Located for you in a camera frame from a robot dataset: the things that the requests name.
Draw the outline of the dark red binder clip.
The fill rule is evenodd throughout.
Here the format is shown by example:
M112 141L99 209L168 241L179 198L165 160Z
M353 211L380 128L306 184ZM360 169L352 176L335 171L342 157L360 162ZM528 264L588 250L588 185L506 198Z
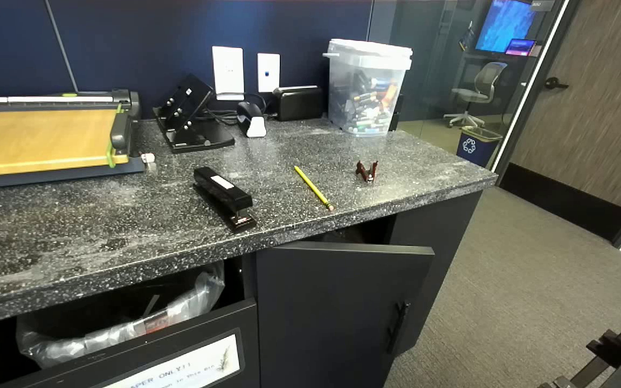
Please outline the dark red binder clip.
M377 176L377 162L374 162L372 167L364 167L363 162L356 162L356 175L359 175L363 181L366 181L366 184L376 181L376 176Z

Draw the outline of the paper trimmer with wooden board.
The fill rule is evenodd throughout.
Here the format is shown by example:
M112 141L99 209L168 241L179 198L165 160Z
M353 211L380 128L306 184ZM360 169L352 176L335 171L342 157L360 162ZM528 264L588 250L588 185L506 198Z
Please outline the paper trimmer with wooden board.
M137 91L0 94L0 187L137 175Z

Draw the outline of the black box by wall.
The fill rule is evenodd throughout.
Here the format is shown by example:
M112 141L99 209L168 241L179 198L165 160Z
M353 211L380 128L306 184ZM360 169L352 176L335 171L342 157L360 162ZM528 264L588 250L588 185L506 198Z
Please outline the black box by wall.
M280 86L274 97L280 121L319 118L324 112L324 92L317 84Z

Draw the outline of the computer monitor behind glass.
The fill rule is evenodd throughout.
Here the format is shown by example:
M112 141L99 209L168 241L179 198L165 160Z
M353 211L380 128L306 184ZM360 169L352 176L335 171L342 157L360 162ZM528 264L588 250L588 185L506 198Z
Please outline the computer monitor behind glass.
M536 42L528 31L536 22L530 0L492 0L476 38L480 52L528 56Z

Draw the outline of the grey office chair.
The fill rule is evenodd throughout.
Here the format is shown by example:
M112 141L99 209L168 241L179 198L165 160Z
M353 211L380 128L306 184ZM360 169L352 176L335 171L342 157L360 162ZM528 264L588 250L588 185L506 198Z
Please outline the grey office chair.
M474 75L470 86L453 88L453 97L464 103L461 112L449 112L446 124L453 125L472 125L484 128L486 121L470 112L472 105L488 105L497 97L497 83L500 79L506 62L488 62Z

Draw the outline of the white wall outlet plate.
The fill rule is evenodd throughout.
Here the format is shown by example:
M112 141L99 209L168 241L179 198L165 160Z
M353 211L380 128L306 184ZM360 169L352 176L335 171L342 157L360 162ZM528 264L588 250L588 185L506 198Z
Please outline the white wall outlet plate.
M257 86L261 92L274 92L280 86L280 56L257 53Z

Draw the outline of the trash drawer front with label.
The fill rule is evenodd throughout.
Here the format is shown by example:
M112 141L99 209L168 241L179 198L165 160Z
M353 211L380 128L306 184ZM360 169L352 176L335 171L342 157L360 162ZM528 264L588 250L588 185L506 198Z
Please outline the trash drawer front with label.
M257 304L238 302L0 388L259 388Z

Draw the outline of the black metal stand frame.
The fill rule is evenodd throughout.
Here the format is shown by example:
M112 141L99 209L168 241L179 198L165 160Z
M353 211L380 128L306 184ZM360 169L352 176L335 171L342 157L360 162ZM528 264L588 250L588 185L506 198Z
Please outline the black metal stand frame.
M621 333L606 329L597 341L591 341L587 350L594 358L572 377L555 377L539 388L588 388L608 369L621 369Z

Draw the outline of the clear plastic supply bin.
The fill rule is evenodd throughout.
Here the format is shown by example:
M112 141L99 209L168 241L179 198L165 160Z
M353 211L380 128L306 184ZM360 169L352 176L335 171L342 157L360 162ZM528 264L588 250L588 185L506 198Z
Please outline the clear plastic supply bin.
M328 58L328 118L352 135L359 162L377 162L387 146L412 50L333 38Z

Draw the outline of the blue recycling bin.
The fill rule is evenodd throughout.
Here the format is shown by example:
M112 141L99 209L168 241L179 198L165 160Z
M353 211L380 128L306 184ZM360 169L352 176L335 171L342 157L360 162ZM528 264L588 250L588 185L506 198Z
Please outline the blue recycling bin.
M492 129L484 128L464 129L457 142L457 155L476 167L488 167L500 141L502 135Z

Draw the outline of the open black cabinet door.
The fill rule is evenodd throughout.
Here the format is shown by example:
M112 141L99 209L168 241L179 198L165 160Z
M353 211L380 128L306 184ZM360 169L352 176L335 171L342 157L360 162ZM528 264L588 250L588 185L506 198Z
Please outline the open black cabinet door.
M432 259L427 246L342 241L259 252L261 388L381 388Z

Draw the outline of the trash bin with plastic liner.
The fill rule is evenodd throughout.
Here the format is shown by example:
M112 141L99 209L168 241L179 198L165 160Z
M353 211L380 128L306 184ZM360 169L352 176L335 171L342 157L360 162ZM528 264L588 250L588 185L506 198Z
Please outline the trash bin with plastic liner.
M50 369L207 314L226 287L225 266L165 275L95 297L22 314L22 356Z

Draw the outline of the yellow pencil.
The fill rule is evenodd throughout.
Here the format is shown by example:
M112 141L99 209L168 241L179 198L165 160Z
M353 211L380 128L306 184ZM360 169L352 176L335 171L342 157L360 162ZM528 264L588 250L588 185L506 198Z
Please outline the yellow pencil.
M305 185L312 191L312 196L328 209L333 211L333 203L328 201L328 196L312 184L312 180L299 169L293 167L293 172L305 181Z

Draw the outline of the black stapler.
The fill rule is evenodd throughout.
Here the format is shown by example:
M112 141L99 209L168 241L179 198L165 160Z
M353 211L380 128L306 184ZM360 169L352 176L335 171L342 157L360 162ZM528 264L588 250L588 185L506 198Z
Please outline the black stapler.
M233 233L257 225L250 213L252 196L209 167L195 171L197 191L218 211Z

